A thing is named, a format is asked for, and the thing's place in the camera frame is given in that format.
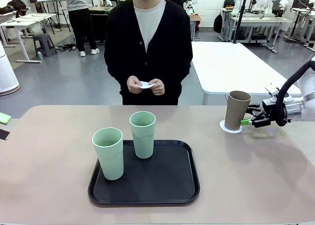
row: tray rim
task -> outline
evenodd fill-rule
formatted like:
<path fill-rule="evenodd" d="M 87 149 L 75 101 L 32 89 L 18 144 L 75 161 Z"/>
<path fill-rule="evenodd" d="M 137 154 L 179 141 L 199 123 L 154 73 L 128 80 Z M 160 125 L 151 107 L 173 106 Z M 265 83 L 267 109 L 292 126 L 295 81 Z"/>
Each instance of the tray rim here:
<path fill-rule="evenodd" d="M 162 206 L 162 205 L 186 205 L 186 204 L 189 204 L 189 203 L 192 203 L 195 199 L 197 199 L 197 197 L 199 196 L 199 193 L 200 193 L 200 183 L 199 183 L 199 177 L 198 177 L 198 173 L 197 173 L 197 168 L 196 168 L 196 164 L 195 164 L 195 159 L 194 159 L 194 155 L 193 155 L 193 151 L 192 151 L 192 148 L 185 142 L 183 141 L 180 141 L 180 140 L 154 140 L 154 144 L 155 145 L 161 145 L 162 142 L 164 141 L 167 141 L 167 142 L 173 142 L 173 145 L 183 145 L 187 151 L 188 151 L 188 154 L 189 154 L 189 163 L 190 163 L 190 168 L 192 170 L 192 173 L 195 174 L 195 176 L 192 175 L 192 179 L 193 179 L 193 183 L 194 183 L 194 187 L 195 187 L 195 193 L 193 194 L 193 196 L 183 202 L 155 202 L 155 203 L 152 203 L 152 202 L 127 202 L 127 203 L 122 203 L 122 202 L 113 202 L 113 203 L 103 203 L 103 202 L 100 202 L 99 200 L 97 200 L 94 196 L 94 187 L 95 187 L 95 184 L 96 184 L 96 180 L 97 180 L 97 175 L 98 175 L 98 172 L 100 170 L 100 164 L 99 164 L 99 161 L 97 159 L 96 161 L 96 164 L 95 164 L 95 167 L 94 167 L 94 170 L 93 170 L 93 173 L 92 173 L 92 177 L 91 177 L 91 180 L 90 180 L 90 183 L 89 183 L 89 187 L 88 187 L 88 195 L 89 195 L 89 198 L 90 200 L 97 204 L 97 205 L 121 205 L 121 206 L 127 206 L 127 205 L 152 205 L 152 206 Z M 133 141 L 132 140 L 124 140 L 124 144 L 130 144 L 132 143 L 133 144 Z"/>

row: black tray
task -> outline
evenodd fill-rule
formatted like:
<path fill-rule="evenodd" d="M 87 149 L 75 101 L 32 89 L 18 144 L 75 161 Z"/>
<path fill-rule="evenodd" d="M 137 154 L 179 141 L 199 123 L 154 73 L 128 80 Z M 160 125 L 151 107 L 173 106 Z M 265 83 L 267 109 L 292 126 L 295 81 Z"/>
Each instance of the black tray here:
<path fill-rule="evenodd" d="M 154 153 L 139 159 L 133 141 L 124 141 L 124 174 L 105 179 L 99 162 L 89 185 L 90 199 L 100 205 L 181 205 L 194 201 L 200 186 L 192 150 L 177 140 L 155 140 Z"/>

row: cup rim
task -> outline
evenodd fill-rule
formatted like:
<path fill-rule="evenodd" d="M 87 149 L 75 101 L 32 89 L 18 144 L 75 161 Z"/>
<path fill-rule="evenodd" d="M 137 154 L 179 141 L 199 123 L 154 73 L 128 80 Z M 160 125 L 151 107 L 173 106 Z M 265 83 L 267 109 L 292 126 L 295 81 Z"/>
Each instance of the cup rim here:
<path fill-rule="evenodd" d="M 233 93 L 233 92 L 242 92 L 242 93 L 244 93 L 244 94 L 249 95 L 250 98 L 247 99 L 247 100 L 236 99 L 236 98 L 234 98 L 234 97 L 231 96 L 231 93 Z M 228 95 L 229 95 L 232 99 L 234 99 L 234 100 L 236 100 L 236 101 L 239 101 L 239 102 L 247 102 L 247 101 L 250 101 L 250 100 L 252 99 L 251 94 L 249 94 L 249 93 L 247 93 L 247 92 L 245 92 L 245 91 L 231 91 Z"/>
<path fill-rule="evenodd" d="M 119 139 L 119 141 L 117 141 L 117 142 L 116 142 L 115 144 L 113 144 L 113 145 L 100 146 L 100 145 L 95 144 L 95 143 L 94 143 L 94 136 L 95 136 L 97 133 L 99 133 L 100 131 L 106 130 L 106 129 L 115 129 L 115 130 L 118 130 L 118 131 L 121 133 L 122 137 Z M 100 148 L 110 148 L 110 147 L 113 147 L 113 146 L 117 145 L 119 142 L 122 141 L 122 139 L 123 139 L 123 132 L 122 132 L 121 130 L 119 130 L 118 128 L 103 128 L 103 129 L 100 129 L 100 130 L 98 130 L 97 132 L 94 133 L 94 135 L 92 136 L 92 143 L 93 143 L 96 147 L 100 147 Z"/>
<path fill-rule="evenodd" d="M 135 125 L 135 124 L 133 124 L 133 123 L 131 122 L 132 116 L 135 115 L 135 114 L 137 114 L 137 113 L 150 113 L 150 114 L 152 114 L 152 115 L 154 116 L 154 121 L 153 121 L 151 124 L 146 125 L 146 126 L 137 126 L 137 125 Z M 149 112 L 149 111 L 139 111 L 139 112 L 133 113 L 133 114 L 129 117 L 129 122 L 130 122 L 130 124 L 133 125 L 134 127 L 137 127 L 137 128 L 147 128 L 147 127 L 149 127 L 149 126 L 152 126 L 152 125 L 156 122 L 156 120 L 157 120 L 156 116 L 155 116 L 153 113 Z"/>

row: brown cup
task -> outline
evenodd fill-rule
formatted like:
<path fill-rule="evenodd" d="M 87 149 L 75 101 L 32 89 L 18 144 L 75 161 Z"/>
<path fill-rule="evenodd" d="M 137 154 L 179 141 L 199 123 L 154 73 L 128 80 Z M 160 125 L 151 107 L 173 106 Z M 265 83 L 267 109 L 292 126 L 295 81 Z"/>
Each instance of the brown cup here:
<path fill-rule="evenodd" d="M 228 96 L 225 115 L 225 127 L 238 130 L 241 126 L 246 110 L 251 102 L 251 95 L 243 91 L 232 91 Z"/>

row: gray plastic stool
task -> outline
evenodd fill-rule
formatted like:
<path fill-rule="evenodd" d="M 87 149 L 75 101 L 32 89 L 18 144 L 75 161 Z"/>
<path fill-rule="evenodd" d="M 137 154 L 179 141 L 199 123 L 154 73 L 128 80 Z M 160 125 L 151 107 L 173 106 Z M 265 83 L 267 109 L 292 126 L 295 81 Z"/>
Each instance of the gray plastic stool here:
<path fill-rule="evenodd" d="M 41 52 L 44 56 L 50 57 L 55 53 L 57 53 L 54 43 L 51 40 L 50 35 L 48 34 L 37 34 L 33 36 L 34 47 L 36 56 L 38 56 L 37 52 Z M 39 41 L 40 47 L 36 47 L 36 41 Z"/>

